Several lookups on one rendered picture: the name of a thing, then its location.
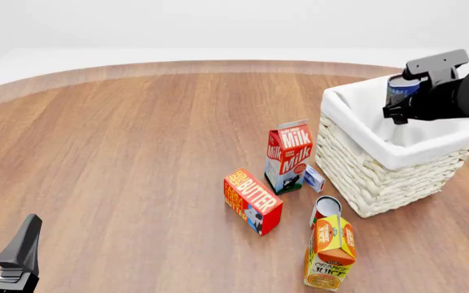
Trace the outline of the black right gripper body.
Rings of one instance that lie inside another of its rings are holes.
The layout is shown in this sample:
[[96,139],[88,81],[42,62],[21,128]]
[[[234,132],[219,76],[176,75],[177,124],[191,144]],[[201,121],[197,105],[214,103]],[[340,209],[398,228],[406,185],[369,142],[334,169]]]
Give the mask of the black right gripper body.
[[462,118],[458,109],[457,91],[462,79],[432,85],[430,80],[420,83],[410,98],[410,119],[438,120]]

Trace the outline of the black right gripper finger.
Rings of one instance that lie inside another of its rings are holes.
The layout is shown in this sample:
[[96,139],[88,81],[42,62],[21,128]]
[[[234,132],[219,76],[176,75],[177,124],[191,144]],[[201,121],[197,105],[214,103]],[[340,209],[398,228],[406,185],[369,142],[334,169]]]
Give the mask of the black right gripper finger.
[[384,119],[392,119],[394,124],[408,124],[411,97],[404,94],[394,94],[387,97],[385,107],[383,107]]
[[421,72],[411,72],[408,68],[405,68],[401,75],[403,79],[407,81],[411,81],[411,80],[424,81],[428,79],[428,70],[421,71]]

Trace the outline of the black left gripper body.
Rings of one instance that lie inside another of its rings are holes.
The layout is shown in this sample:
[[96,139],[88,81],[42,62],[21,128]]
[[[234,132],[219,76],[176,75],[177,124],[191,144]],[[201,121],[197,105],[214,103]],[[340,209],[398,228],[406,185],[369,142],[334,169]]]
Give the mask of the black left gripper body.
[[0,272],[0,293],[33,293],[39,270],[3,269]]

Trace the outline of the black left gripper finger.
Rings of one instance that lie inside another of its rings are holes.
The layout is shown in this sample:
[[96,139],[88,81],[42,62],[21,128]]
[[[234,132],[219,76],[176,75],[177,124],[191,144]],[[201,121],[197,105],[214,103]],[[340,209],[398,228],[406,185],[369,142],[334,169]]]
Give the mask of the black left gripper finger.
[[19,277],[22,273],[39,275],[37,250],[42,219],[29,214],[14,238],[0,253],[0,272],[3,277]]

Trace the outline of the blue alphabet soup tin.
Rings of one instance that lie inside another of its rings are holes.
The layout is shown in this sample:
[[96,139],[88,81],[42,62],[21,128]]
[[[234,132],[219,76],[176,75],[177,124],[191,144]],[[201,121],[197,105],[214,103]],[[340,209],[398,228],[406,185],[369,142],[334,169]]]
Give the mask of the blue alphabet soup tin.
[[394,104],[399,99],[410,96],[420,87],[421,80],[406,80],[401,74],[389,77],[387,82],[387,104]]

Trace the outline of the white wicker basket with liner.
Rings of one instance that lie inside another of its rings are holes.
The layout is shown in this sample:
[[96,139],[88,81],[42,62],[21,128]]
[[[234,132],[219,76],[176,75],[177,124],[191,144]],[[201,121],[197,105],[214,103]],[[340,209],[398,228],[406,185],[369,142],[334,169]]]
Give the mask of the white wicker basket with liner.
[[315,161],[363,218],[439,192],[469,158],[469,118],[383,116],[387,77],[324,90]]

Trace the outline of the grey plate on black stalk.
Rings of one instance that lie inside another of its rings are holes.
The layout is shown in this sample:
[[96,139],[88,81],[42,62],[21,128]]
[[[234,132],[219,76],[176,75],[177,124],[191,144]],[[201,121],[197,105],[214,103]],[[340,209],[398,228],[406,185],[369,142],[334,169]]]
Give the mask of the grey plate on black stalk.
[[457,68],[466,63],[469,63],[469,55],[464,49],[459,49],[411,60],[406,63],[405,68],[411,72],[428,70],[428,80],[436,85],[440,82],[457,80]]

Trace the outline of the small blue and white box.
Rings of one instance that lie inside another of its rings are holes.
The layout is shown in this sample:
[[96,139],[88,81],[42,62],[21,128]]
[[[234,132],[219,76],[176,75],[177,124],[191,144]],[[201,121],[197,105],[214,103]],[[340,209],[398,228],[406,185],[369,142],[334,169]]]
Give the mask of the small blue and white box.
[[326,179],[320,175],[310,165],[306,165],[304,181],[313,188],[317,193],[321,192],[325,186]]

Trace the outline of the red and white milk carton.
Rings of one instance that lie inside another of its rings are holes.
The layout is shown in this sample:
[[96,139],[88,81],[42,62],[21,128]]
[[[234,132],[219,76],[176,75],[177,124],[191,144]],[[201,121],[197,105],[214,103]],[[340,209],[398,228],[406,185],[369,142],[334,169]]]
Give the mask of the red and white milk carton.
[[313,150],[308,119],[280,124],[269,131],[265,179],[276,195],[302,187],[307,162]]

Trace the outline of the red tin with silver lid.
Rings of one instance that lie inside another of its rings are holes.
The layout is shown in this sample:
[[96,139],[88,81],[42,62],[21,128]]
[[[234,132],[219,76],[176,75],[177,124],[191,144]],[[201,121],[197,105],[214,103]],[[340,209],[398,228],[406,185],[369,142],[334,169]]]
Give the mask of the red tin with silver lid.
[[342,206],[338,199],[328,195],[319,197],[313,207],[311,217],[309,219],[309,228],[313,229],[318,219],[326,218],[333,215],[341,215]]

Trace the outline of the orange juice carton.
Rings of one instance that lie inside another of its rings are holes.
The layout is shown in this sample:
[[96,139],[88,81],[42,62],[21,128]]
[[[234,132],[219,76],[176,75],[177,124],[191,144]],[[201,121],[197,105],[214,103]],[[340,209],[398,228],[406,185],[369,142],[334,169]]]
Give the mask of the orange juice carton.
[[318,219],[305,251],[304,283],[336,292],[356,259],[352,225],[338,215]]

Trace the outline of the red and orange butter box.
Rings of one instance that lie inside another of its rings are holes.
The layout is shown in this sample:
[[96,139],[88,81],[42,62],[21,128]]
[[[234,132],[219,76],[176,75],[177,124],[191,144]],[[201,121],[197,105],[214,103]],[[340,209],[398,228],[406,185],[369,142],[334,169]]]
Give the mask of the red and orange butter box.
[[283,201],[245,168],[227,175],[223,186],[226,204],[257,234],[264,236],[279,224]]

